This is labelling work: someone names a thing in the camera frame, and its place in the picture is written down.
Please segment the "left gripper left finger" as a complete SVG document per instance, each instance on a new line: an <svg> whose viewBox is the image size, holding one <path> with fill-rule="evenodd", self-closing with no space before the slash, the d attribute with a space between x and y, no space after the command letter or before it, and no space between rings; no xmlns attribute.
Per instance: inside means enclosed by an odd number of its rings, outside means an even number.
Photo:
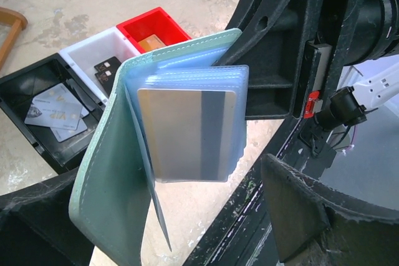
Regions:
<svg viewBox="0 0 399 266"><path fill-rule="evenodd" d="M69 219L73 169L1 196L1 265L89 265L94 245Z"/></svg>

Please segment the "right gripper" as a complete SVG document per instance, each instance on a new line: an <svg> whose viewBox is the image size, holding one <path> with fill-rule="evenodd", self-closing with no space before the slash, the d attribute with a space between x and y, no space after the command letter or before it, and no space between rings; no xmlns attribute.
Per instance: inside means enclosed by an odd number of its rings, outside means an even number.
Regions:
<svg viewBox="0 0 399 266"><path fill-rule="evenodd" d="M316 90L326 101L337 88L363 2L239 0L227 28L242 33L215 65L249 66L246 119L302 118ZM310 62L311 44L330 46L326 63Z"/></svg>

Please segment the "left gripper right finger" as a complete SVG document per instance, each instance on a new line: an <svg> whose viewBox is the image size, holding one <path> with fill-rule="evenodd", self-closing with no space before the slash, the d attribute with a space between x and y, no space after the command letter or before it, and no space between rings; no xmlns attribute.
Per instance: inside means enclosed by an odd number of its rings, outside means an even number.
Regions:
<svg viewBox="0 0 399 266"><path fill-rule="evenodd" d="M398 265L398 211L336 191L272 154L261 177L284 265Z"/></svg>

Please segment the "green card holder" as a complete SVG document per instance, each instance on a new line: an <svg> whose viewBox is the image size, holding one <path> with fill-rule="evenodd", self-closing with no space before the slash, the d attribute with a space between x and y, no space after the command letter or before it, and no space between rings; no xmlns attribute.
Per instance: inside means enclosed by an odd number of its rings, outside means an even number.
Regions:
<svg viewBox="0 0 399 266"><path fill-rule="evenodd" d="M74 225L118 265L140 265L156 183L225 182L246 146L249 67L217 65L234 28L124 61L80 164Z"/></svg>

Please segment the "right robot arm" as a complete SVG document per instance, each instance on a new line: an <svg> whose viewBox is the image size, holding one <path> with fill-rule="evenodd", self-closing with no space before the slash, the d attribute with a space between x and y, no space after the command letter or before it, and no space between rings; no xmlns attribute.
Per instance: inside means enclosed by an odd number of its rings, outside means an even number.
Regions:
<svg viewBox="0 0 399 266"><path fill-rule="evenodd" d="M248 65L246 118L301 118L344 67L398 55L398 0L239 0L233 28L241 36L217 64Z"/></svg>

